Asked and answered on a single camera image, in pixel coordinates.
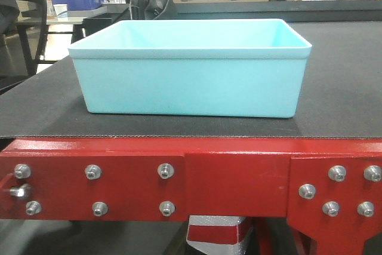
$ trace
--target red metal frame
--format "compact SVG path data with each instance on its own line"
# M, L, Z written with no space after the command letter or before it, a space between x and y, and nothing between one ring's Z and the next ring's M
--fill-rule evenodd
M162 163L174 166L172 178L158 176ZM31 166L32 176L10 176L16 164ZM102 168L99 179L85 177L89 164ZM334 165L347 168L344 182L328 178ZM0 218L287 217L291 227L317 242L310 254L360 255L364 241L382 231L382 182L363 178L370 165L382 165L382 139L16 139L0 153ZM32 185L30 199L42 205L33 217L25 214L25 200L9 196L11 186L23 183ZM314 199L299 197L298 188L305 183L316 186ZM170 217L159 212L159 204L167 200L176 206ZM337 217L321 211L331 200L341 205ZM102 217L91 211L96 201L109 206ZM357 213L364 201L374 203L375 216Z

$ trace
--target red metal leg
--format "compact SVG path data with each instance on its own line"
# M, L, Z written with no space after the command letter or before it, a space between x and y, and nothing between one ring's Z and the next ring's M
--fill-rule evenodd
M254 229L258 241L260 255L272 255L272 241L265 219L254 218Z
M381 182L363 176L367 167L381 163L380 157L373 156L299 156L291 160L288 224L316 241L310 255L360 255L365 241L382 231ZM334 165L347 170L342 182L328 177ZM315 186L314 198L299 195L300 186L305 184ZM338 203L338 215L324 213L326 202ZM372 217L358 213L358 205L363 202L374 204Z

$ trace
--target table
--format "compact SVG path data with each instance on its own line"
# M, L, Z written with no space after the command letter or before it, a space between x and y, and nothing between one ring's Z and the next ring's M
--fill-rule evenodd
M17 31L19 33L21 47L23 49L23 55L25 59L25 64L27 67L28 75L34 75L37 71L37 65L39 63L46 63L51 64L55 63L56 61L51 60L42 60L41 56L44 55L45 52L45 46L47 43L47 35L48 34L72 34L72 43L75 41L78 41L84 37L84 34L82 33L82 22L86 17L68 17L68 18L55 18L55 19L47 19L47 33L45 36L45 41L43 43L43 47L39 47L36 51L36 56L33 59L32 55L30 53L30 46L28 41L28 36L26 29L30 28L31 26L39 26L41 25L41 19L39 18L26 18L20 21L16 22ZM54 24L67 24L67 25L73 25L73 31L72 32L49 32L49 25Z
M382 166L380 25L292 25L313 44L292 119L91 114L65 58L0 97L0 137L15 139L0 153L0 188L20 185L13 169L24 163L33 176L22 182L43 206L36 219L286 217L300 254L360 255L382 231L382 182L364 178ZM164 163L175 169L169 179L157 172ZM102 169L97 180L84 174L92 164ZM335 166L345 180L329 178ZM314 198L299 194L305 184ZM25 201L1 196L0 218L30 218ZM95 217L99 201L109 212ZM176 206L168 217L164 201ZM338 216L322 211L331 201ZM374 203L372 217L358 213L363 202Z

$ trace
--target bolt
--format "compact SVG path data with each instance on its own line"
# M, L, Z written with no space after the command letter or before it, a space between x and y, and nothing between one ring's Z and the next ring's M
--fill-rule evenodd
M346 177L346 168L341 165L336 165L329 170L328 176L335 182L343 182Z
M298 189L298 194L305 199L312 199L316 195L316 188L314 185L306 184L301 185Z
M171 201L164 201L159 205L159 210L163 216L169 217L175 212L175 205Z
M338 215L338 212L340 211L340 205L336 203L335 201L330 201L325 203L322 206L322 211L329 215L330 217L335 217Z
M175 173L175 169L171 164L161 164L158 167L158 174L162 179L169 179Z
M30 167L26 164L18 164L14 168L14 176L17 179L27 179L32 174Z
M95 202L92 209L95 216L105 215L109 211L107 204L103 202Z
M374 215L374 204L369 202L369 201L365 201L361 204L358 205L358 213L360 215L363 215L365 217L371 217Z
M377 165L372 165L365 169L363 176L372 182L380 182L382 179L382 169Z
M41 204L38 201L29 201L26 204L26 214L32 216L41 212Z
M102 169L98 165L91 164L86 167L85 174L87 179L99 179L102 174Z
M21 185L19 188L11 187L10 195L14 197L27 198L30 195L32 187L27 183Z

